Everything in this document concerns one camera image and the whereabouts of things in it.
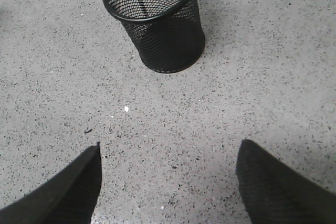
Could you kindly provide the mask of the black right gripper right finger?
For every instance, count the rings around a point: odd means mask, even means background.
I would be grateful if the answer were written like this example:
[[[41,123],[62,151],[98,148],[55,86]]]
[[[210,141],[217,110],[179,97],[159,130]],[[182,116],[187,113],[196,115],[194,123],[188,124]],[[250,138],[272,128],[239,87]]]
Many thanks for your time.
[[[241,142],[236,175],[252,223],[335,223],[335,194],[252,140]]]

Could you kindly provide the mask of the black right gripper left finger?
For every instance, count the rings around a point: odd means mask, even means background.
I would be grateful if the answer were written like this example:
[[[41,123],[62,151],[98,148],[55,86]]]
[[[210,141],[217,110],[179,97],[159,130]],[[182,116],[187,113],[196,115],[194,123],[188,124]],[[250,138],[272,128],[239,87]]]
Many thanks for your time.
[[[1,223],[90,223],[101,184],[100,145],[96,144],[49,181],[1,209]]]

